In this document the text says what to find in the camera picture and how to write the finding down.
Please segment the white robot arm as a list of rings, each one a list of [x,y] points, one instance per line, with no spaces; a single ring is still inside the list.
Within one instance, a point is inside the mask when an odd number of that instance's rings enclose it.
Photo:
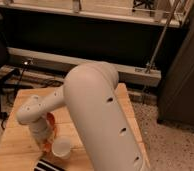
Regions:
[[[84,63],[68,72],[62,86],[32,96],[16,113],[17,121],[42,138],[44,115],[68,109],[94,171],[150,171],[115,94],[119,75],[107,62]]]

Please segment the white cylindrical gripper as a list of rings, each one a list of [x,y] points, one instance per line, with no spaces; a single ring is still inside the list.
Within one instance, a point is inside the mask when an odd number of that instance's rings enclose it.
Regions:
[[[46,118],[39,118],[37,121],[32,122],[30,124],[30,132],[38,145],[43,145],[53,140],[52,126]]]

